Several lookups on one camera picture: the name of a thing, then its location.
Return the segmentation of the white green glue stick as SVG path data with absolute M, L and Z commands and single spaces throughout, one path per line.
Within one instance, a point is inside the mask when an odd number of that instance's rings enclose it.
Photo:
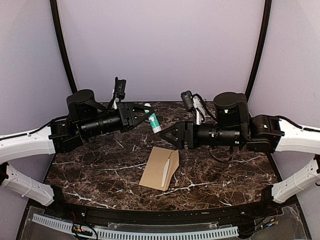
M 162 128 L 160 126 L 160 123 L 159 123 L 155 113 L 152 113 L 148 117 L 148 121 L 150 123 L 150 126 L 151 126 L 152 131 L 153 131 L 154 134 L 159 133 L 162 130 Z

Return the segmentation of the brown paper envelope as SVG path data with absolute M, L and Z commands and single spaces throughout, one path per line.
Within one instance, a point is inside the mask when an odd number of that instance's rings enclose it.
M 170 167 L 164 187 L 161 187 L 163 170 L 167 160 L 170 159 Z M 140 179 L 139 185 L 160 191 L 169 188 L 171 179 L 180 164 L 179 151 L 161 147 L 153 147 L 149 155 L 146 167 Z

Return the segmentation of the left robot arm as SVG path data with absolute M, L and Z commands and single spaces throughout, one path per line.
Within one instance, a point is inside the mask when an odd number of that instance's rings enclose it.
M 9 161 L 36 155 L 72 152 L 90 138 L 119 131 L 133 130 L 155 111 L 151 106 L 117 102 L 115 109 L 96 102 L 90 89 L 80 90 L 66 99 L 68 115 L 57 117 L 44 126 L 0 138 L 0 186 L 22 197 L 32 199 L 51 210 L 60 218 L 71 213 L 62 191 L 24 175 Z

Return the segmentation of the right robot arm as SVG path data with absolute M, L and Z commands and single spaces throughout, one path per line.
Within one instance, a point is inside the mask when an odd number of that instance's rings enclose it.
M 262 201 L 255 205 L 258 216 L 266 217 L 274 210 L 275 203 L 282 204 L 319 181 L 319 128 L 299 125 L 284 116 L 260 114 L 251 117 L 243 93 L 220 93 L 213 99 L 213 104 L 215 123 L 180 121 L 162 130 L 160 137 L 177 149 L 224 146 L 256 153 L 293 151 L 314 154 L 301 170 L 263 189 Z

